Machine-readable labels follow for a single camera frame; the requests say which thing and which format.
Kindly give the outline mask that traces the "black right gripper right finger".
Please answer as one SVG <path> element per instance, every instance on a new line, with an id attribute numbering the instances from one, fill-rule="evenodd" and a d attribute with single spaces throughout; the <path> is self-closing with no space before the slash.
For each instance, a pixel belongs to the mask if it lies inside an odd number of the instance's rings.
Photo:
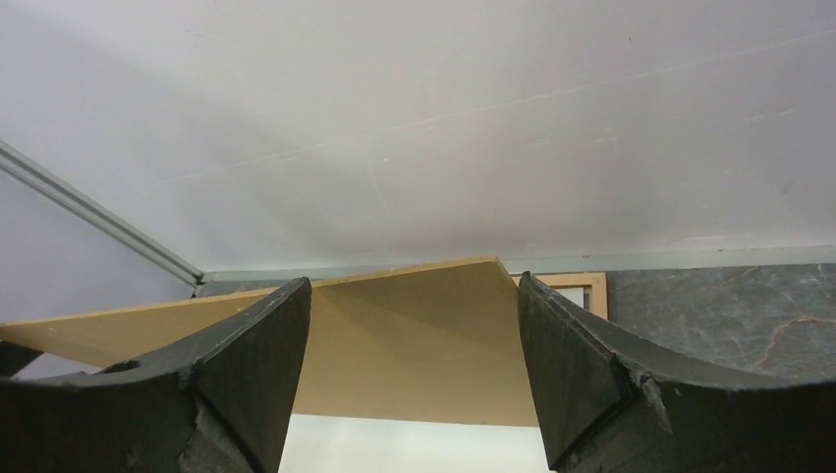
<path id="1" fill-rule="evenodd" d="M 831 472 L 835 383 L 732 369 L 519 281 L 520 338 L 553 472 Z"/>

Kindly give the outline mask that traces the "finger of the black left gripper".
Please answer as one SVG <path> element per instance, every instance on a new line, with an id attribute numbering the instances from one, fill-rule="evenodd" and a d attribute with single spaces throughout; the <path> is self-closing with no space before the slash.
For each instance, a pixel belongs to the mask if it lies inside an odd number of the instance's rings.
<path id="1" fill-rule="evenodd" d="M 0 343 L 0 374 L 2 377 L 11 377 L 41 355 L 42 351 L 2 341 Z"/>

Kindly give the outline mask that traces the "wooden picture frame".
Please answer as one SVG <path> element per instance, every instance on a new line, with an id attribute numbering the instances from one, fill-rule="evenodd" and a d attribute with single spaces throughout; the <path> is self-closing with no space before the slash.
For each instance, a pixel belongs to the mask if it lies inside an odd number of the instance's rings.
<path id="1" fill-rule="evenodd" d="M 534 277 L 584 310 L 609 319 L 604 273 L 535 274 Z"/>

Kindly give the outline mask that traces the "glossy plant photo print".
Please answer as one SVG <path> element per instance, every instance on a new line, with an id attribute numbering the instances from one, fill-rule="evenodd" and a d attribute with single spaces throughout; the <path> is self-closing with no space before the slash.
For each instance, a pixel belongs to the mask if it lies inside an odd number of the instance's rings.
<path id="1" fill-rule="evenodd" d="M 537 428 L 297 415 L 281 472 L 547 472 Z"/>

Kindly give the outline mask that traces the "brown backing board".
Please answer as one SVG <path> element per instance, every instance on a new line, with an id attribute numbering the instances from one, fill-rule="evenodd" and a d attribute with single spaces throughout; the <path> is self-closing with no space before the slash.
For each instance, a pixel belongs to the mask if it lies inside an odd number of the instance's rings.
<path id="1" fill-rule="evenodd" d="M 5 322 L 3 339 L 97 367 L 266 298 L 265 290 Z M 313 282 L 298 414 L 533 427 L 518 289 L 494 257 Z"/>

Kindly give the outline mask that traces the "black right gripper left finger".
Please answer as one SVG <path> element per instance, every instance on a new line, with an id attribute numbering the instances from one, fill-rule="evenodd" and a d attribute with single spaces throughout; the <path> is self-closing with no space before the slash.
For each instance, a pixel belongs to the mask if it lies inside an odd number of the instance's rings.
<path id="1" fill-rule="evenodd" d="M 311 321 L 294 279 L 95 373 L 1 381 L 5 472 L 275 472 Z"/>

